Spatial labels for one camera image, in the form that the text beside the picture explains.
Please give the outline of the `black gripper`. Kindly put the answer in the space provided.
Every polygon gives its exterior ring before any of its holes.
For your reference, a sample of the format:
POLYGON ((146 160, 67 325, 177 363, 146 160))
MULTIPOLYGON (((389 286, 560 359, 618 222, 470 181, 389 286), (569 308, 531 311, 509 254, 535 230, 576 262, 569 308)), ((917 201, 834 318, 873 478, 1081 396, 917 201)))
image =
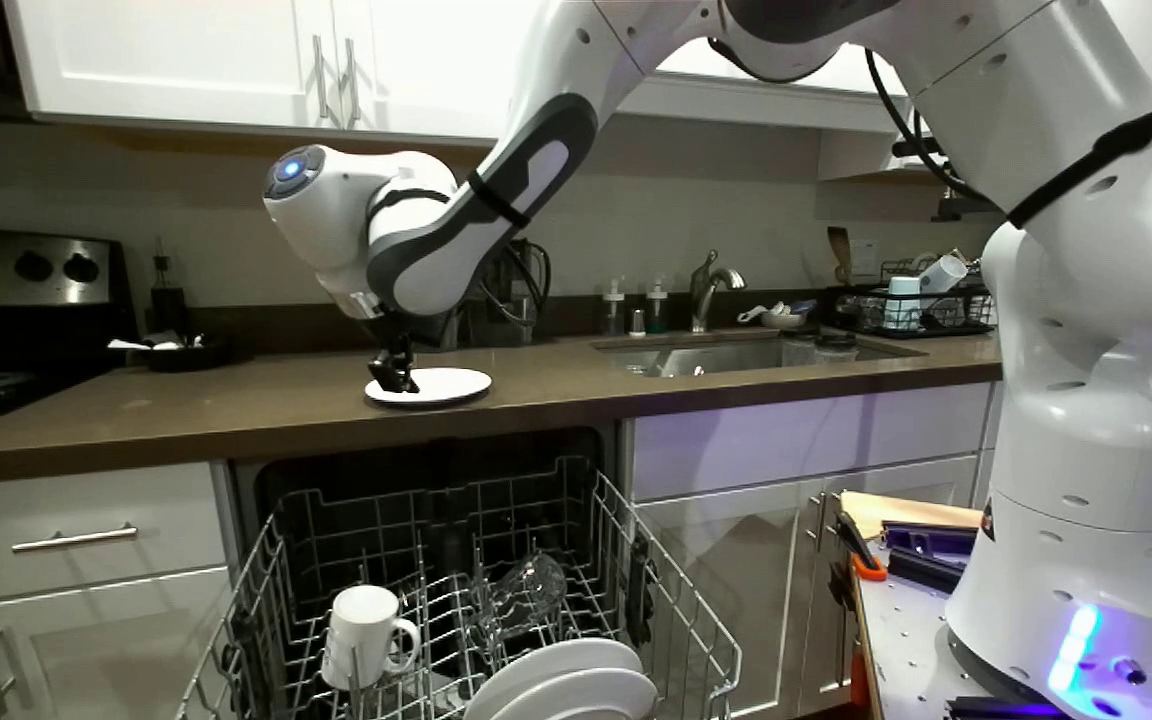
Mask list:
POLYGON ((375 355, 366 359, 372 379, 383 392, 410 392, 410 325, 408 318, 378 318, 375 325, 375 355))

